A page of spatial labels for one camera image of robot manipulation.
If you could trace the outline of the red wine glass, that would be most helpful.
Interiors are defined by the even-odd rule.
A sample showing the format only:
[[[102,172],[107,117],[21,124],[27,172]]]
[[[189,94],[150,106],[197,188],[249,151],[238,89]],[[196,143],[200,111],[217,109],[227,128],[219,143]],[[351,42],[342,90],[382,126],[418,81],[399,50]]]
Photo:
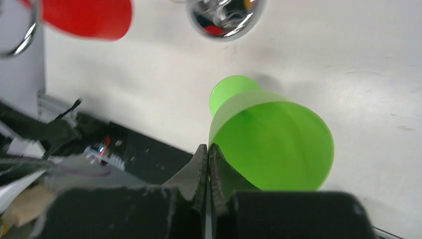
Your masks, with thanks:
[[[73,37],[117,41],[130,29],[132,0],[40,0],[41,20]]]

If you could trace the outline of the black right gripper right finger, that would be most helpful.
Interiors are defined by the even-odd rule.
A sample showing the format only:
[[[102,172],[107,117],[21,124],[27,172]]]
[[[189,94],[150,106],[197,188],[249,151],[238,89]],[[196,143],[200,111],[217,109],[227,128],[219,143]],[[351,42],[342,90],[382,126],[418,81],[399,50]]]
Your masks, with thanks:
[[[365,209],[338,191],[261,191],[209,148],[215,239],[374,239]]]

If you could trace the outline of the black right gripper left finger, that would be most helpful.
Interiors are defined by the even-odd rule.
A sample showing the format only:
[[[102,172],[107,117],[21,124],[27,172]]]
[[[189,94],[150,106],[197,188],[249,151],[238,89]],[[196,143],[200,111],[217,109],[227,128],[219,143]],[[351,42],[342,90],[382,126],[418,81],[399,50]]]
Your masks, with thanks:
[[[36,220],[33,239],[203,239],[206,236],[207,146],[162,185],[61,190]]]

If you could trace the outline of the green wine glass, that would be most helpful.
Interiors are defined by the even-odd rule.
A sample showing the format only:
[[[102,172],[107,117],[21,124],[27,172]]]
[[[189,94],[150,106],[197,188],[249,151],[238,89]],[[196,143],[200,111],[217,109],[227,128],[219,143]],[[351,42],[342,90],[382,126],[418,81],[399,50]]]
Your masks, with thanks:
[[[318,190],[334,161],[325,121],[305,106],[266,91],[246,76],[213,89],[209,144],[246,180],[265,191]]]

